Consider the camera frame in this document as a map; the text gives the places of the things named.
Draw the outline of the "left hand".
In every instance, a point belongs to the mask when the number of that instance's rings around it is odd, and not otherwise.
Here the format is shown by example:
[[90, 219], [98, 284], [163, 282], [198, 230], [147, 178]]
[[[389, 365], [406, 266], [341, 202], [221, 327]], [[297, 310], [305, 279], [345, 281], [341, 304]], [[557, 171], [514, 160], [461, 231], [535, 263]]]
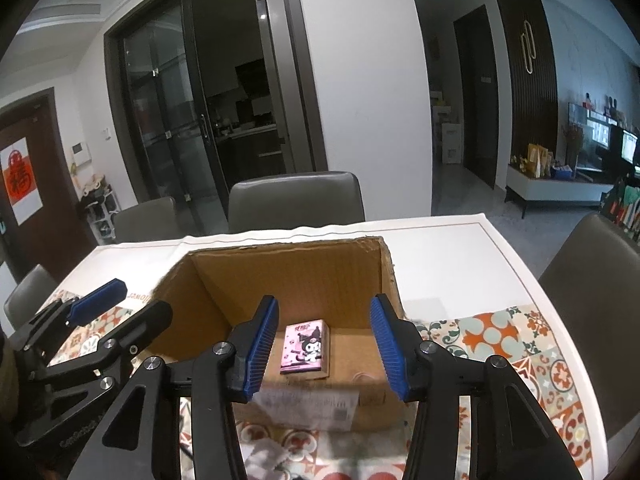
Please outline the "left hand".
[[18, 410], [20, 378], [14, 352], [5, 333], [1, 333], [0, 416], [2, 422], [14, 419]]

